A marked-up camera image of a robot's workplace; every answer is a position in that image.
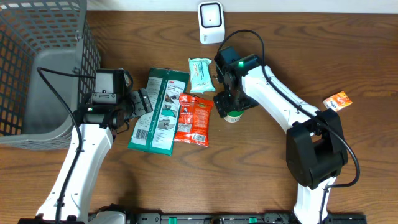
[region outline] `white wall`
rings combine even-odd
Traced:
[[[89,10],[196,11],[206,0],[88,0]],[[398,13],[398,0],[219,0],[226,12]]]

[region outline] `light blue package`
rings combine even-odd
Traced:
[[[210,59],[207,58],[196,58],[189,59],[189,70],[191,79],[191,93],[204,93],[206,91],[216,91],[214,88],[210,73],[209,64]]]

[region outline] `brown wooden surface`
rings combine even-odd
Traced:
[[[103,67],[129,70],[135,88],[146,86],[151,67],[188,72],[188,58],[213,58],[218,48],[200,43],[195,12],[88,12],[87,19]],[[305,101],[324,110],[324,98],[348,94],[353,104],[339,115],[362,175],[354,187],[333,189],[328,209],[363,212],[368,223],[397,223],[398,17],[225,13],[225,21],[227,34],[260,33],[267,63]],[[230,44],[241,55],[261,53],[251,34]],[[214,62],[210,73],[215,77]],[[176,143],[171,157],[128,150],[131,132],[120,134],[106,156],[91,211],[110,203],[165,213],[293,209],[297,183],[285,164],[285,134],[261,107],[245,111],[236,124],[213,110],[210,147]],[[34,217],[65,155],[1,147],[0,223]],[[353,176],[349,161],[337,182]]]

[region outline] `gray plastic basket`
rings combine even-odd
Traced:
[[[72,121],[36,68],[95,76],[101,58],[86,7],[84,0],[0,2],[0,144],[68,147]],[[89,78],[44,75],[72,111],[95,84]]]

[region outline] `barcode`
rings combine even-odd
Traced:
[[[148,131],[138,129],[136,138],[146,140],[148,136]]]
[[[203,136],[201,134],[194,134],[192,136],[192,140],[200,141],[200,142],[205,142],[206,136]]]

